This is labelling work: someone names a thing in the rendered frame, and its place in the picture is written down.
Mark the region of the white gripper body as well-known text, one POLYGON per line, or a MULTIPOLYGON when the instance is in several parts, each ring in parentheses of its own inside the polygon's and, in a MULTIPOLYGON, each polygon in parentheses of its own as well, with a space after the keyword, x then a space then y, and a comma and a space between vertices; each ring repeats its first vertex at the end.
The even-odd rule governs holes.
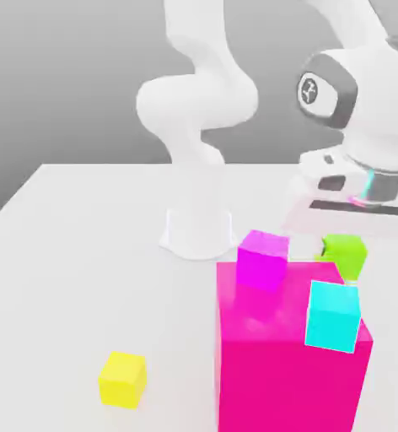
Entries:
POLYGON ((345 234, 398 240, 398 198, 387 205, 364 208, 305 193, 288 205, 281 227, 291 234, 345 234))

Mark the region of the small green cube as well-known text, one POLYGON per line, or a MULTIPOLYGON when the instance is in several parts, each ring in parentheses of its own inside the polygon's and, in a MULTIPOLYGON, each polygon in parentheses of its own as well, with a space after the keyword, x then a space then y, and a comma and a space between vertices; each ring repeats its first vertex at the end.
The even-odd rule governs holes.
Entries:
POLYGON ((368 251, 358 235, 328 234, 322 238, 323 248, 315 255, 317 262, 333 262, 342 279, 356 282, 363 269, 368 251))

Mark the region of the small magenta cube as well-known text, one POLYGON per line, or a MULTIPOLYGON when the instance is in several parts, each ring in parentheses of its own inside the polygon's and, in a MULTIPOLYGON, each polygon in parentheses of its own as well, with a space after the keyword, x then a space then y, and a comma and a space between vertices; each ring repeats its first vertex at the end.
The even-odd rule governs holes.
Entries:
POLYGON ((289 238, 251 230, 238 246, 237 284, 274 292, 287 272, 289 238))

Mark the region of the small cyan cube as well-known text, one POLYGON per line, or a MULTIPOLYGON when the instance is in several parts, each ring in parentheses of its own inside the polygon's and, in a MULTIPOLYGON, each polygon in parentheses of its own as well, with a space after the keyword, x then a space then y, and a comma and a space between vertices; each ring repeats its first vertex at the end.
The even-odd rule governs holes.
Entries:
POLYGON ((306 346, 353 354, 360 322, 357 286, 311 282, 304 336, 306 346))

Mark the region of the small yellow cube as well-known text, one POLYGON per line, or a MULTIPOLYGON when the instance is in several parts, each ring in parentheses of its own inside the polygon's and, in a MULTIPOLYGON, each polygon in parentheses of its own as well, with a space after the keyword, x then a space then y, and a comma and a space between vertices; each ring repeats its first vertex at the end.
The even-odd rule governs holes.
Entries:
POLYGON ((100 400, 104 405, 136 409, 147 385, 145 357, 111 352, 98 382, 100 400))

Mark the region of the large pink box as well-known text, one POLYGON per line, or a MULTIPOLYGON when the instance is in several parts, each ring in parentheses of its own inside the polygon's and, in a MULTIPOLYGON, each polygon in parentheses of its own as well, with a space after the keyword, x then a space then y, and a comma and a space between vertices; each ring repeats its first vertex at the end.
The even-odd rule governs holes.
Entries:
POLYGON ((290 262, 276 296, 217 265, 218 432, 352 432, 373 347, 360 325, 351 354, 305 345, 313 281, 340 284, 331 262, 290 262))

